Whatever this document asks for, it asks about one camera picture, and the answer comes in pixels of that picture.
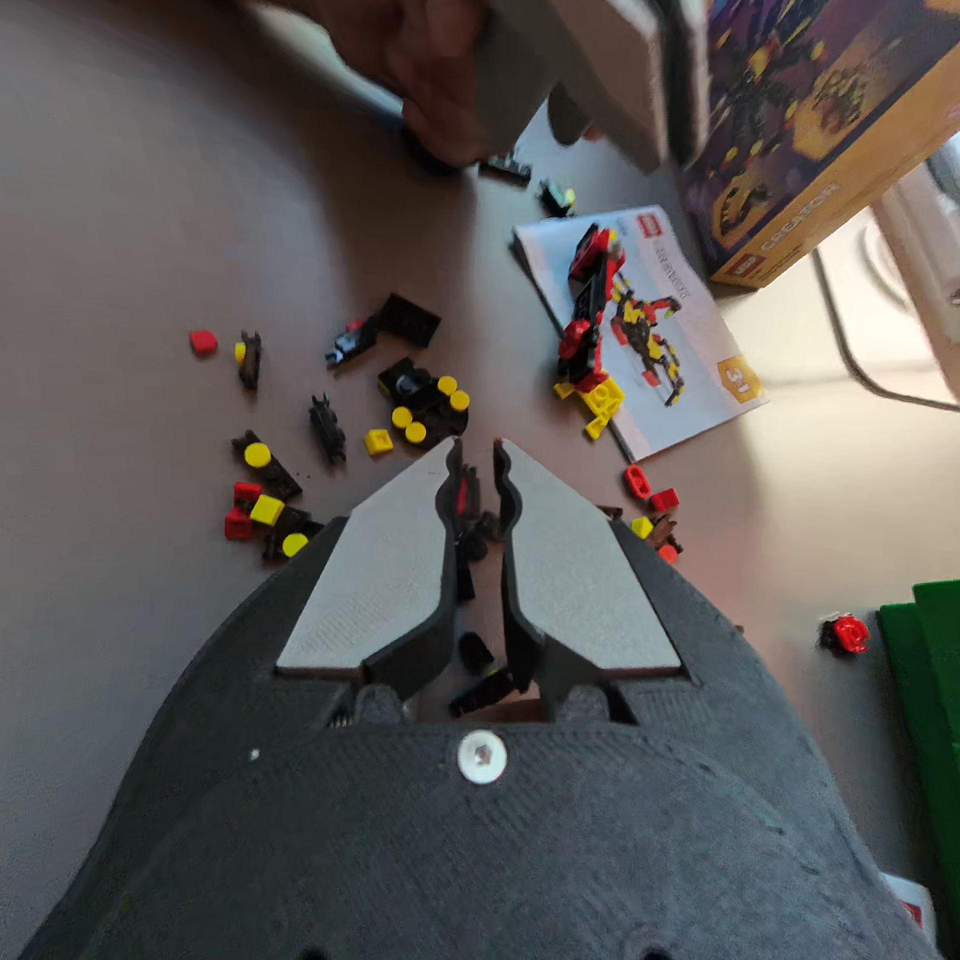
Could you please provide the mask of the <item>open spider instruction booklet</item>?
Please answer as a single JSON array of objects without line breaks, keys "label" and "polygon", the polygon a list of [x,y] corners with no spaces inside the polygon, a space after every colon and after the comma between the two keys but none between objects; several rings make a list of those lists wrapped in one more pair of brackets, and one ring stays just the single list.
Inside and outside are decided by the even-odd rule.
[{"label": "open spider instruction booklet", "polygon": [[593,223],[616,231],[626,257],[602,322],[602,358],[624,394],[608,426],[628,460],[642,461],[762,404],[760,379],[658,205],[513,230],[518,257],[560,339],[575,297],[571,260]]}]

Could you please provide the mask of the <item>purple lego set box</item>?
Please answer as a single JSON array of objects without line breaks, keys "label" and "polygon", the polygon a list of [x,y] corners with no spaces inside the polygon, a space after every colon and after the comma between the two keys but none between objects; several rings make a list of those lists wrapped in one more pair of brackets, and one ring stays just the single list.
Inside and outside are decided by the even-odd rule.
[{"label": "purple lego set box", "polygon": [[761,289],[957,135],[959,3],[709,13],[710,138],[682,205],[707,277]]}]

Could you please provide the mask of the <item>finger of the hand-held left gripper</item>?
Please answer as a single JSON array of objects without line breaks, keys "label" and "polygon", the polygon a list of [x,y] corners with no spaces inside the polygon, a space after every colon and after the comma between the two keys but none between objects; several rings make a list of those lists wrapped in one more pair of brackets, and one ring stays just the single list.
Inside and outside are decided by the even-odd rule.
[{"label": "finger of the hand-held left gripper", "polygon": [[584,66],[570,99],[637,166],[689,167],[710,137],[710,4],[557,2]]}]

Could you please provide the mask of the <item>green plastic bin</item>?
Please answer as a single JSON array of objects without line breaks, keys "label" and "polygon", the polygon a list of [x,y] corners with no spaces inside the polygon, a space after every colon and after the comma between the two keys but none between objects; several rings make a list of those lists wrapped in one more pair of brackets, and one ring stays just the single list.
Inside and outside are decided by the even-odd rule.
[{"label": "green plastic bin", "polygon": [[954,924],[959,922],[959,581],[921,582],[877,622],[893,668]]}]

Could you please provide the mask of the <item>closed instruction booklet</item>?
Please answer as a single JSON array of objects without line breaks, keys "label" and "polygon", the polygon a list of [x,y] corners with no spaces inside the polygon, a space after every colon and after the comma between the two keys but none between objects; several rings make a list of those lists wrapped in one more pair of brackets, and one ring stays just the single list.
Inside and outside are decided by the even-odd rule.
[{"label": "closed instruction booklet", "polygon": [[894,873],[882,871],[881,876],[930,944],[938,947],[938,921],[929,889],[921,883]]}]

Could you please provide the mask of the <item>person's left hand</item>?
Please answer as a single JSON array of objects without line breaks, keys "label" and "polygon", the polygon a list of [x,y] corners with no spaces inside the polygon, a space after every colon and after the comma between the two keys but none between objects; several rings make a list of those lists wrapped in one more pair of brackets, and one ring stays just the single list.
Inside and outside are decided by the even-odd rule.
[{"label": "person's left hand", "polygon": [[407,130],[432,158],[463,168],[486,157],[474,103],[485,2],[322,1],[308,9],[350,69],[401,99]]}]

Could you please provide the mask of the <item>single red lego brick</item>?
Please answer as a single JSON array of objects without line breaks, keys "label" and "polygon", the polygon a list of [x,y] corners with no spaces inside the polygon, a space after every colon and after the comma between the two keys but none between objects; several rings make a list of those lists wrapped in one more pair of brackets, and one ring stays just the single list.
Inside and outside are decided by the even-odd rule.
[{"label": "single red lego brick", "polygon": [[852,613],[831,614],[819,627],[819,645],[836,657],[860,656],[870,650],[871,642],[867,623]]}]

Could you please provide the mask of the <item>pile of lego pieces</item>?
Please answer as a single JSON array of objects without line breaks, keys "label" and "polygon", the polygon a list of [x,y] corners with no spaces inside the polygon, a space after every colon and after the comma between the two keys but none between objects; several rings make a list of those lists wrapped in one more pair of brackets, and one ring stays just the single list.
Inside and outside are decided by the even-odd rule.
[{"label": "pile of lego pieces", "polygon": [[[303,511],[295,510],[286,503],[286,500],[297,495],[300,489],[269,448],[254,433],[247,431],[244,436],[235,438],[233,446],[239,458],[263,477],[256,484],[259,498],[254,498],[252,492],[240,493],[235,497],[234,508],[229,519],[244,521],[246,527],[254,523],[269,527],[271,543],[276,547],[282,547],[287,540],[294,538],[295,543],[300,546],[303,557],[295,559],[291,567],[266,582],[234,611],[234,614],[199,651],[198,656],[184,672],[183,681],[189,686],[194,681],[198,682],[199,691],[203,697],[222,696],[226,705],[237,715],[245,714],[249,710],[247,707],[249,702],[253,703],[250,710],[253,713],[257,712],[259,696],[284,696],[287,692],[302,694],[309,703],[323,701],[333,712],[339,710],[339,704],[350,690],[356,696],[369,691],[375,695],[382,694],[391,703],[397,703],[402,707],[408,700],[400,699],[394,690],[386,685],[359,685],[350,681],[291,677],[277,671],[277,659],[330,556],[335,538],[342,530],[342,525],[350,513],[336,517],[321,529],[318,528],[316,524],[307,520]],[[462,568],[466,563],[466,560],[461,558],[460,550],[462,538],[466,534],[466,516],[459,509],[464,475],[462,465],[456,526],[458,604],[466,597],[460,589]],[[678,635],[671,635],[669,631],[666,608],[651,596],[642,579],[643,564],[653,558],[651,550],[642,546],[636,537],[633,540],[623,537],[623,543],[642,586],[680,655],[680,638]],[[682,665],[681,673],[677,678],[618,680],[614,681],[608,689],[621,683],[672,682],[682,678],[684,672],[685,666]]]}]

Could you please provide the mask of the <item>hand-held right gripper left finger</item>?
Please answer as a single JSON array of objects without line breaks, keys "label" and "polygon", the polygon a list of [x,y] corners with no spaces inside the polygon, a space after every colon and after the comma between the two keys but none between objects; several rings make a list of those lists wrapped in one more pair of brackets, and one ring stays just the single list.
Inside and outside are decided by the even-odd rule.
[{"label": "hand-held right gripper left finger", "polygon": [[440,442],[342,523],[275,669],[382,685],[401,700],[446,669],[458,605],[463,445]]}]

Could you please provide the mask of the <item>red yellow black lego model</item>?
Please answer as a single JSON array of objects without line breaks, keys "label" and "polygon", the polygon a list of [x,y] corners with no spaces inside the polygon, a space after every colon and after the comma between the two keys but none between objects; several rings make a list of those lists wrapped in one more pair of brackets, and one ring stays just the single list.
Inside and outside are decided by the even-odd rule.
[{"label": "red yellow black lego model", "polygon": [[578,242],[568,270],[575,296],[558,347],[554,392],[562,399],[580,398],[592,415],[584,426],[592,441],[601,437],[624,401],[623,390],[603,364],[602,323],[625,260],[617,232],[594,222]]}]

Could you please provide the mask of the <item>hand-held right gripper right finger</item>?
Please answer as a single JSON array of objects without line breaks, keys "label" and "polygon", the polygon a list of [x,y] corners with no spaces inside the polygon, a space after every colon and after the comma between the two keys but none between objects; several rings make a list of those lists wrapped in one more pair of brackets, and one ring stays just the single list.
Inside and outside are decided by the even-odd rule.
[{"label": "hand-held right gripper right finger", "polygon": [[577,687],[675,679],[681,658],[625,550],[635,536],[508,438],[493,447],[510,673],[546,713]]}]

